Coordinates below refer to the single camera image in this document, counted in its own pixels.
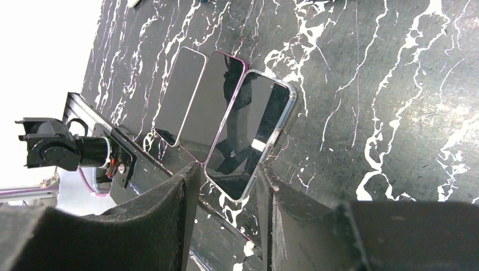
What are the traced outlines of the black smartphone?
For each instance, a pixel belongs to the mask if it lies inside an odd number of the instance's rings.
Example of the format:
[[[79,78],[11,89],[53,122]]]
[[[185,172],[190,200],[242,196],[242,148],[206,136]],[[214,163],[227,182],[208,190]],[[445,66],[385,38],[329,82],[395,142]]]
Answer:
[[[248,64],[214,51],[204,69],[180,134],[180,143],[196,161],[204,163],[220,124]]]

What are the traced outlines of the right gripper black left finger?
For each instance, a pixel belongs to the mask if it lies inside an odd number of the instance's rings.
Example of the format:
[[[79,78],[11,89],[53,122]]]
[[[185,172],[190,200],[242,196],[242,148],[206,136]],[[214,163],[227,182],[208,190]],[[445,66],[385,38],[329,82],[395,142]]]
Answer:
[[[185,270],[201,185],[192,162],[100,215],[1,207],[2,270]]]

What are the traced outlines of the purple smartphone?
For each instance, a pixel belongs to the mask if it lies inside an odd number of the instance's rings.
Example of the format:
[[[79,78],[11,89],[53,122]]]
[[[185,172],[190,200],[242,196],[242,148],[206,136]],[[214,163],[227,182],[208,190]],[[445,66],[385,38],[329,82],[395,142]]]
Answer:
[[[179,135],[207,60],[205,54],[185,46],[177,54],[154,125],[156,133],[169,146],[179,145]]]

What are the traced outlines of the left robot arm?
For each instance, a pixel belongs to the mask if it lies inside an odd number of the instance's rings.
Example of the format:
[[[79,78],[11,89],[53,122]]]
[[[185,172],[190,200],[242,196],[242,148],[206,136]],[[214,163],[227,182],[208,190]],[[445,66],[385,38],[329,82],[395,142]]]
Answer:
[[[28,169],[59,167],[76,171],[79,167],[104,167],[112,153],[107,137],[74,135],[67,124],[50,117],[25,117],[15,121],[24,128],[20,141],[27,144]]]

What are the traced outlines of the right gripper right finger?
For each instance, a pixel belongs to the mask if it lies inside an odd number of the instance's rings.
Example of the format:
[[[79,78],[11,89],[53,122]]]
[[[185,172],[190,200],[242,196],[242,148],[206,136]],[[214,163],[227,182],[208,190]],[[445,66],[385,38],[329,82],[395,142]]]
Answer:
[[[328,208],[258,166],[266,270],[477,270],[478,207],[345,202]]]

